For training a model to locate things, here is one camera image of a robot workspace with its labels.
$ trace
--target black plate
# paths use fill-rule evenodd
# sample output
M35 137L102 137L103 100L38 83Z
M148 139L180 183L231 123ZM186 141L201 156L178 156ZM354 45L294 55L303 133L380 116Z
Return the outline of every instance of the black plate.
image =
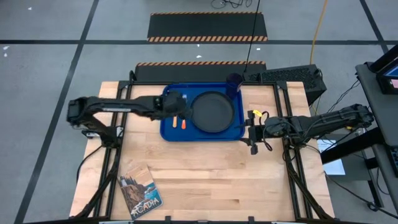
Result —
M222 132L234 121L235 108L224 93L208 91L198 95L191 104L192 122L208 133Z

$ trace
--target blue tray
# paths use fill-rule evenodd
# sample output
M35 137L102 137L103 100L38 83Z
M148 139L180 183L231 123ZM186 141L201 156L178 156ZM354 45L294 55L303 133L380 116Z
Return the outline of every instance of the blue tray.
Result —
M179 83L171 84L164 88L163 94L170 90L179 91L187 95L187 104L191 103L195 97L206 91L219 91L225 93L226 83ZM189 119L186 120L186 129L181 128L182 120L178 118L177 127L173 128L173 118L166 118L160 122L160 135L166 141L235 141L240 139L245 128L235 128L244 123L242 93L239 91L233 100L235 117L231 126L220 133L207 133L199 130Z

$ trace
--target yellow cable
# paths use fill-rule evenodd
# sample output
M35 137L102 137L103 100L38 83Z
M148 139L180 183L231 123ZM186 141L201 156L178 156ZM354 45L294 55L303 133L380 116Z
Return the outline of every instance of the yellow cable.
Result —
M323 3L323 9L322 9L322 12L321 12L321 16L319 17L319 22L318 22L318 25L317 25L317 29L315 31L315 35L313 36L312 46L311 46L311 55L310 55L310 65L312 64L313 49L314 49L314 46L315 46L315 41L317 40L319 28L321 27L321 24L322 24L323 15L325 14L326 5L327 4L328 4L328 0L325 0L325 2ZM318 115L317 110L313 107L313 103L312 103L312 109L314 110L315 115Z

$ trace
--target butcher block tabletop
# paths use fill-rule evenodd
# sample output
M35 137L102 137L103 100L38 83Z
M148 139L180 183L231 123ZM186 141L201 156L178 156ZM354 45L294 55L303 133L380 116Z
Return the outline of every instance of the butcher block tabletop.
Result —
M287 84L293 115L310 116L303 84ZM117 87L118 82L103 82L99 97L115 98ZM160 95L164 88L133 85L131 98ZM272 86L242 86L241 91L245 116L247 110L268 111L270 116L277 116ZM281 91L280 97L286 115ZM95 117L105 125L111 124L112 113L98 113ZM165 216L171 216L172 220L187 221L247 221L248 216L253 216L256 221L294 221L281 139L267 140L273 151L257 144L259 152L253 156L243 142L168 142L162 139L159 129L160 121L132 113L127 116L118 175L126 174L138 164L147 164L163 200L162 206L138 220L164 220ZM89 139L85 156L100 144L99 138ZM308 145L317 147L315 140ZM105 149L99 150L83 164L70 215L79 213L98 188L104 153ZM334 216L319 153L303 148L301 155L309 191L324 210ZM108 194L108 190L103 194L100 215L105 214ZM299 189L297 194L304 217ZM118 184L111 219L131 219Z

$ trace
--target blue cup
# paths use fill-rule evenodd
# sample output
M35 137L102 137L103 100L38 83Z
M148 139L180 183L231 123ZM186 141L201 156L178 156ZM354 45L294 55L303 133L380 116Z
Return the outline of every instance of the blue cup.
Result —
M238 73L231 73L226 77L225 94L233 100L241 89L243 77Z

